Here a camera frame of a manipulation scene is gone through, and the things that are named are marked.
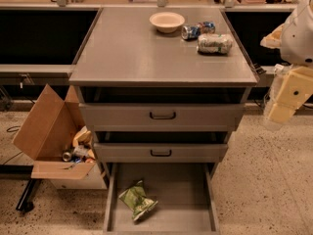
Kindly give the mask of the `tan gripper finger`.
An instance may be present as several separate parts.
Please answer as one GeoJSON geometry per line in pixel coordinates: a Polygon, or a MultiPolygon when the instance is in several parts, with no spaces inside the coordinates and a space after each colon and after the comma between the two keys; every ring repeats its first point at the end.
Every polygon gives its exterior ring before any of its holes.
{"type": "Polygon", "coordinates": [[[280,49],[282,30],[282,25],[276,27],[271,33],[262,38],[262,40],[260,41],[260,45],[269,49],[280,49]]]}
{"type": "Polygon", "coordinates": [[[267,122],[287,122],[313,95],[313,69],[300,66],[276,69],[270,88],[270,100],[265,106],[267,122]]]}

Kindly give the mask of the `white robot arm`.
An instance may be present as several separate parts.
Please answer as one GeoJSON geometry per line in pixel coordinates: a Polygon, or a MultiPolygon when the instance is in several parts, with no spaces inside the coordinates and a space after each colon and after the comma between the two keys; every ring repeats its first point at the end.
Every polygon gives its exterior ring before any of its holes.
{"type": "Polygon", "coordinates": [[[260,45],[279,49],[288,66],[276,65],[264,117],[284,124],[313,95],[313,0],[298,0],[286,21],[263,37],[260,45]]]}

